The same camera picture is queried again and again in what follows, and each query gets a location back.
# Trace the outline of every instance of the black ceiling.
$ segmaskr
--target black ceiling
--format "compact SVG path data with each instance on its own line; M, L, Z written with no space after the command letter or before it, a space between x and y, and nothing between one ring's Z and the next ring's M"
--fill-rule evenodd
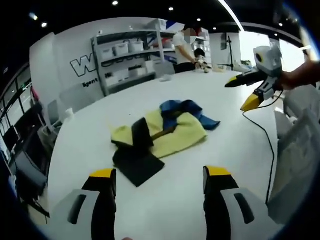
M61 33L69 28L108 18L149 17L172 20L180 23L194 22L201 18L201 26L212 30L223 22L233 19L217 0L118 0L118 6L112 6L112 0L90 0L77 2L42 1L41 3L7 2L1 15L1 31L4 48L1 49L2 72L8 72L0 81L4 86L17 69L29 60L29 48L39 39L54 32ZM280 28L299 37L298 28L292 23L279 27L274 22L277 0L226 0L240 22L262 24ZM33 12L38 16L34 21L29 17ZM41 22L47 22L47 28L41 28Z

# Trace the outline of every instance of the yellow cloth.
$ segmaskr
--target yellow cloth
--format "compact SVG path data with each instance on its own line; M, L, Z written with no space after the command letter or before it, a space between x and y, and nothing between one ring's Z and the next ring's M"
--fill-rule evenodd
M149 112L145 116L145 119L151 136L163 131L164 121L160 109ZM178 126L174 133L164 135L153 142L154 146L150 151L158 159L183 151L205 139L207 136L205 129L198 119L188 112L178 117L177 123ZM132 146L131 127L121 126L117 128L112 132L111 139Z

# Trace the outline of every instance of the white shirt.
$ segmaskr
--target white shirt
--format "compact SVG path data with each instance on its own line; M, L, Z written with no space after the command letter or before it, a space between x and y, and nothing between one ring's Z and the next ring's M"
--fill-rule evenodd
M177 49L177 46L183 46L184 50L192 57L195 58L194 51L192 50L191 44L187 43L185 40L185 36L182 32L178 32L173 36L173 44L175 48L176 60L177 64L183 63L191 63L188 59L186 59L181 52Z

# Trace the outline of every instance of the blue cloth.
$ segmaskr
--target blue cloth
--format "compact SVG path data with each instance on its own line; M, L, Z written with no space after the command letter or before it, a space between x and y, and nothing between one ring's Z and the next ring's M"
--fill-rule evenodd
M205 130L214 130L220 121L214 121L202 114L202 108L192 100L169 100L161 104L161 116L163 118L163 130L177 126L176 112L190 113L199 120Z

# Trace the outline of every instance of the round table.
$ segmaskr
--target round table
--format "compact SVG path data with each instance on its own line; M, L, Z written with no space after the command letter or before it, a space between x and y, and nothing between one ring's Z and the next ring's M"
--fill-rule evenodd
M225 88L238 72L185 72L172 81L143 83L77 112L66 121L53 151L49 179L49 211L89 175L113 167L111 130L142 118L167 100L193 100L203 114L221 121L205 142L162 158L165 167L140 187L117 172L115 238L134 240L204 240L203 166L225 167L240 187L266 198L272 152L266 134L242 116L240 108L257 85ZM269 134L275 156L277 128L272 107L247 113Z

